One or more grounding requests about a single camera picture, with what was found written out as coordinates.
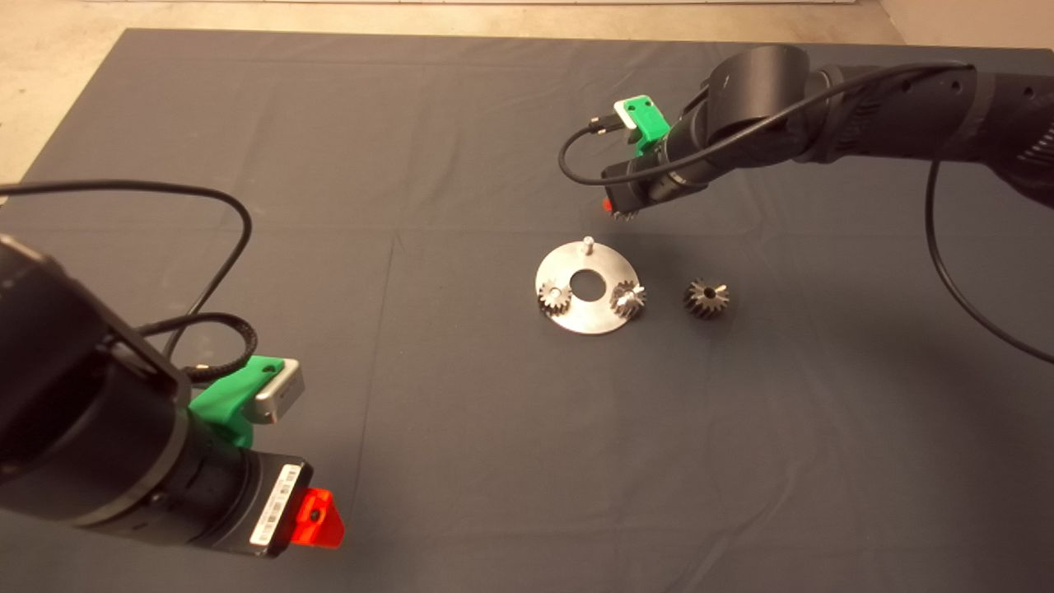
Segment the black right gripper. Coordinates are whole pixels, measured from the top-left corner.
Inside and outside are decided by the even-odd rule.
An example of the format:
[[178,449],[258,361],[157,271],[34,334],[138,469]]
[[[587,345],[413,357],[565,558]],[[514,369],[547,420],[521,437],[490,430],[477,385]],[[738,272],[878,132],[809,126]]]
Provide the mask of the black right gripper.
[[[643,171],[658,164],[655,155],[645,155],[606,166],[601,172],[601,177],[602,179],[613,179],[617,176],[635,173],[637,169]],[[649,177],[649,179],[636,180],[632,183],[606,185],[602,207],[610,217],[632,219],[642,210],[662,205],[670,200],[686,198],[686,196],[700,193],[707,187],[708,184],[690,184],[678,177],[677,174],[667,172]]]

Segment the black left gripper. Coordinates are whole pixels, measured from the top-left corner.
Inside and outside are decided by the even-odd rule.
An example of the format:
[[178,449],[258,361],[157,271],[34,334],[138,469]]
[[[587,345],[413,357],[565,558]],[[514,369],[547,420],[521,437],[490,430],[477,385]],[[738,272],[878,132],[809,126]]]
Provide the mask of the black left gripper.
[[144,541],[252,557],[338,549],[345,522],[332,492],[308,488],[313,477],[298,455],[235,446],[191,416],[180,458],[144,503]]

